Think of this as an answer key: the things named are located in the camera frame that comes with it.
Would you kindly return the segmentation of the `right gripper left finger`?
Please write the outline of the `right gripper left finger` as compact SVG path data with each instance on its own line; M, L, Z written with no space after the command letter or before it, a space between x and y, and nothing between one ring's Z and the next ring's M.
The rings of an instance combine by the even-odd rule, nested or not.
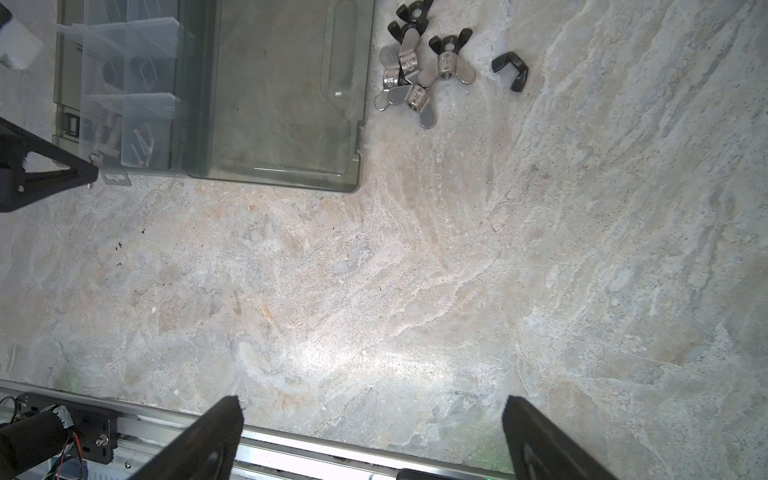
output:
M244 428L237 396L225 396L131 479L229 479Z

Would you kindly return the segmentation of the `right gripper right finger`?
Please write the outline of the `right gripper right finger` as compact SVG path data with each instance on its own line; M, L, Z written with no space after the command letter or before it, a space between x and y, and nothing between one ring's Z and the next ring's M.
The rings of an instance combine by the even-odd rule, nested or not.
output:
M508 397L502 427L517 479L617 479L524 397Z

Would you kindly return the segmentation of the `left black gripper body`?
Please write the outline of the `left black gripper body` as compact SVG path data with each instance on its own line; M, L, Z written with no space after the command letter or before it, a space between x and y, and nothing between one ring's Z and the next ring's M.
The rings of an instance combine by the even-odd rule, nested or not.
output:
M30 153L58 162L62 170L27 172ZM89 161L1 119L1 212L10 213L57 193L92 184L99 169Z

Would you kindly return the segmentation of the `pile of wing nuts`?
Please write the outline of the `pile of wing nuts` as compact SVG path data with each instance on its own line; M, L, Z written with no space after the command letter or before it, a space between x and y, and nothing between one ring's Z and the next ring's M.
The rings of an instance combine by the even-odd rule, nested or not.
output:
M430 88L437 80L457 78L469 85L476 79L476 70L460 56L473 35L470 28L462 29L457 35L430 38L428 47L435 58L429 62L419 60L418 47L429 26L432 5L431 1L413 1L397 8L397 19L387 26L396 43L379 51L379 62L383 66L382 90L374 98L374 107L380 112L394 105L407 106L419 115L424 129L436 125Z

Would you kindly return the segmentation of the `clear compartment organizer box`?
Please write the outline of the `clear compartment organizer box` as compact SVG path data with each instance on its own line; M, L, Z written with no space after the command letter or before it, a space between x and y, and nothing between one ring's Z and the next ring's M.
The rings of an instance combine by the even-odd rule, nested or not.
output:
M106 182L185 176L206 150L215 1L60 1L55 145Z

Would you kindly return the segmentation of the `aluminium mounting rail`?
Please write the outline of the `aluminium mounting rail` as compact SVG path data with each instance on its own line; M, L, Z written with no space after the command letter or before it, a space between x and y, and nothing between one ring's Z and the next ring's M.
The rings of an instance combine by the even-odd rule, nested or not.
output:
M1 419L68 403L115 414L81 443L84 458L70 453L62 478L128 479L190 426L197 415L36 387L1 383ZM384 450L289 434L254 426L243 429L231 471L234 479L505 479L507 473Z

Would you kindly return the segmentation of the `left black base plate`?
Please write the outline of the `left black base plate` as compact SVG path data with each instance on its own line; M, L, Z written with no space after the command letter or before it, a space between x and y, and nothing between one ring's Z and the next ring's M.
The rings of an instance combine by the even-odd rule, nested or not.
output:
M21 417L35 415L47 408L66 407L73 420L71 430L78 435L84 459L104 465L114 459L118 439L117 411L36 393L22 393L17 399Z

